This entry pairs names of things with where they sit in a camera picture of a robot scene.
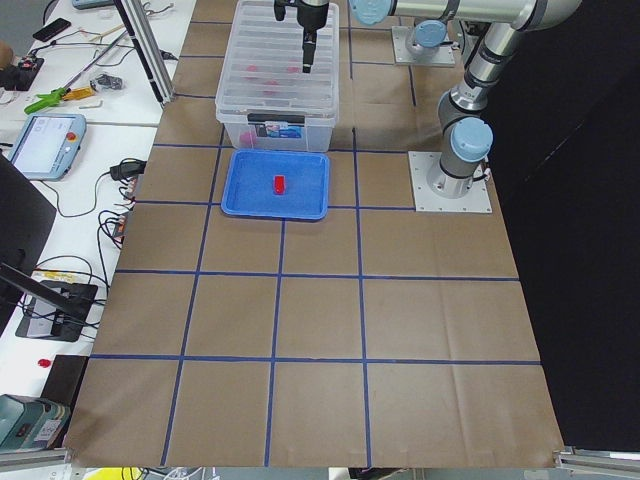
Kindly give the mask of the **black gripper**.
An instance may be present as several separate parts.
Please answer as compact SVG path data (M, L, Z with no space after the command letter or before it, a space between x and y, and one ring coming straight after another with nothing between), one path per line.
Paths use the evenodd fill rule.
M324 28L328 18L328 0L275 0L274 15L277 21L283 21L286 8L297 9L297 22L303 28ZM302 71L310 73L314 64L317 42L317 32L303 30L303 61Z

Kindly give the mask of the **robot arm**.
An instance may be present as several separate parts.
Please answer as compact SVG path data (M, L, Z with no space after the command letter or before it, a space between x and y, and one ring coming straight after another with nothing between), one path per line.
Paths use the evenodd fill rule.
M455 66L454 50L459 43L451 40L447 25L441 20L421 20L409 29L404 41L409 63L421 66Z
M350 10L364 25L390 16L422 19L431 29L454 19L485 22L488 30L477 41L459 84L445 92L438 104L443 131L440 159L427 174L437 195L457 199L476 181L474 172L488 155L493 133L480 119L488 94L528 32L556 26L580 6L578 1L351 1Z

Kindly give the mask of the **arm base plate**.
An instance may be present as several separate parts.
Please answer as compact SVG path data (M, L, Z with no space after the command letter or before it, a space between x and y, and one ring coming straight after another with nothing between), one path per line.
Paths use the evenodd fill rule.
M420 213L491 214L487 181L478 166L471 177L456 179L441 170L440 152L409 151L415 210Z
M394 59L398 65L453 68L453 42L446 26L427 21L418 26L393 26Z

